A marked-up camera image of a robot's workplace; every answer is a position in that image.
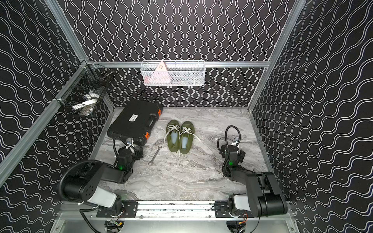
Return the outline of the olive green shoe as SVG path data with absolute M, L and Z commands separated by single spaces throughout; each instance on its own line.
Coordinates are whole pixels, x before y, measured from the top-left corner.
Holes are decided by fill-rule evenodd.
M 201 142 L 200 138 L 195 134 L 193 123 L 191 121 L 185 121 L 180 129 L 179 152 L 181 154 L 188 154 L 192 148 L 194 139 Z
M 172 153 L 179 151 L 180 144 L 180 123 L 177 120 L 171 120 L 166 127 L 166 134 L 164 136 L 164 143 Z

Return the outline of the light blue insole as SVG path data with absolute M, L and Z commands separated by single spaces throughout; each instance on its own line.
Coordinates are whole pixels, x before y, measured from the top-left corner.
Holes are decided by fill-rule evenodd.
M 183 134 L 181 136 L 181 148 L 186 149 L 188 147 L 189 135 Z
M 173 130 L 170 133 L 170 136 L 171 136 L 171 143 L 173 145 L 178 145 L 178 143 L 179 143 L 179 132 L 177 130 Z

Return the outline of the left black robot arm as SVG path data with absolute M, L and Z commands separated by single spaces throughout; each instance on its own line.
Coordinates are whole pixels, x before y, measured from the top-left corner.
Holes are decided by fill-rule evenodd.
M 143 147 L 123 141 L 124 146 L 116 149 L 114 164 L 99 160 L 86 160 L 72 166 L 58 184 L 58 193 L 62 200 L 71 203 L 85 203 L 106 211 L 110 216 L 125 213 L 122 197 L 99 187 L 101 181 L 124 184 L 133 174 L 134 163 L 143 158 Z

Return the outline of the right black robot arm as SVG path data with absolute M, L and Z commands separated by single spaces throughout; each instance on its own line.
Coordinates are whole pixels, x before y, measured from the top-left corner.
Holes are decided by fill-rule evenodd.
M 288 212 L 288 204 L 272 172 L 255 172 L 241 166 L 245 152 L 237 146 L 221 145 L 218 150 L 224 158 L 224 177 L 246 187 L 245 194 L 230 196 L 230 211 L 249 211 L 253 217 L 283 215 Z

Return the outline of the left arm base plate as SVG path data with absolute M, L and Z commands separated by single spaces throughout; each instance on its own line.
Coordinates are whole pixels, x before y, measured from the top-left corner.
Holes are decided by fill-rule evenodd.
M 136 217 L 138 210 L 138 202 L 122 201 L 121 204 L 115 203 L 113 207 L 100 207 L 96 217 L 101 218 L 133 218 Z

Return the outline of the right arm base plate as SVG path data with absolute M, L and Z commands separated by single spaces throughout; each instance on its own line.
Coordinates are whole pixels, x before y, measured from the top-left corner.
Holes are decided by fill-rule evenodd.
M 216 218 L 253 218 L 250 211 L 236 209 L 229 201 L 216 201 L 211 210 Z

